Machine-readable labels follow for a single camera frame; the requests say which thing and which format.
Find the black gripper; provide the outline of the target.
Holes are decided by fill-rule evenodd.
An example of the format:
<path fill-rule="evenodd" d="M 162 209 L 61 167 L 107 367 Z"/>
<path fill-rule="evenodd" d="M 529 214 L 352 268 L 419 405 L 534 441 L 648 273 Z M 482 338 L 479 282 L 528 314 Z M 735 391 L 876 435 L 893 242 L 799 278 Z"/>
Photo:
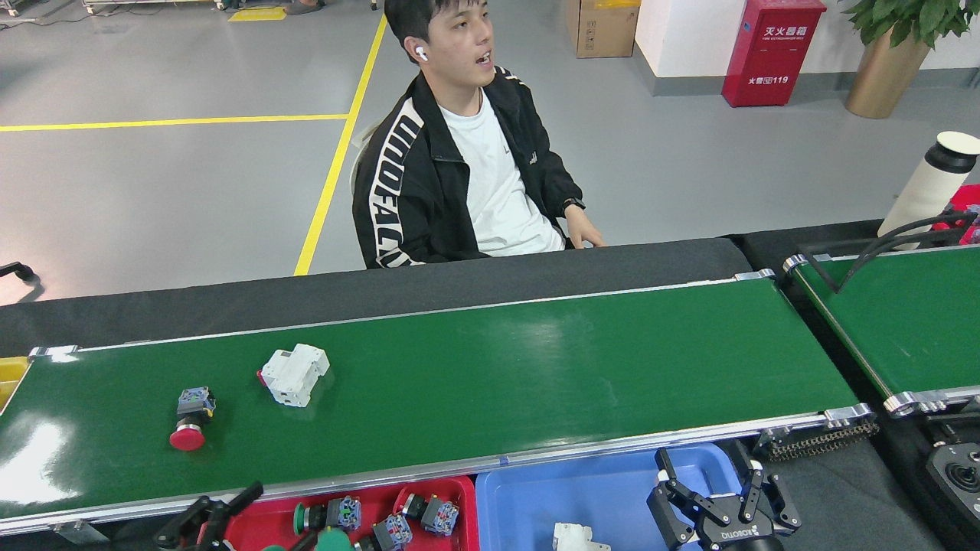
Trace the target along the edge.
<path fill-rule="evenodd" d="M 668 451 L 655 453 L 658 482 L 647 498 L 648 509 L 669 550 L 697 542 L 704 550 L 783 550 L 775 536 L 791 536 L 800 526 L 788 488 L 777 474 L 767 474 L 745 446 L 737 443 L 741 501 L 711 502 L 679 481 Z M 769 500 L 773 516 L 759 512 Z"/>

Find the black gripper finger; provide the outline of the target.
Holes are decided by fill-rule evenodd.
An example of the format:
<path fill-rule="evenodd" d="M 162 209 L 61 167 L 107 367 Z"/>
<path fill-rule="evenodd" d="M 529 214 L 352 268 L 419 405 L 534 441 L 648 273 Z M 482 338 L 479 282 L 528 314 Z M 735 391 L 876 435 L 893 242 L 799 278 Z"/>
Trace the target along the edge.
<path fill-rule="evenodd" d="M 172 517 L 154 536 L 154 544 L 160 550 L 178 550 L 187 545 L 192 538 L 196 544 L 197 533 L 209 519 L 213 500 L 200 496 L 186 510 Z"/>
<path fill-rule="evenodd" d="M 201 550 L 234 550 L 234 545 L 225 537 L 231 517 L 239 515 L 250 504 L 263 494 L 265 488 L 260 481 L 255 481 L 231 500 L 225 503 L 221 500 L 211 501 L 210 512 L 207 513 L 203 530 L 201 531 Z"/>

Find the person's left hand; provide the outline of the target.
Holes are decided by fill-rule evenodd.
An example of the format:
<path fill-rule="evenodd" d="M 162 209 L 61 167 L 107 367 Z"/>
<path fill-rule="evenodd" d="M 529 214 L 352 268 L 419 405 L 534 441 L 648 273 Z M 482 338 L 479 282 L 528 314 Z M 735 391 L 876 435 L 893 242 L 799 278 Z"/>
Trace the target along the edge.
<path fill-rule="evenodd" d="M 605 247 L 606 241 L 603 239 L 601 231 L 591 222 L 585 210 L 581 206 L 570 204 L 564 208 L 568 226 L 568 237 L 575 249 L 588 247 Z"/>

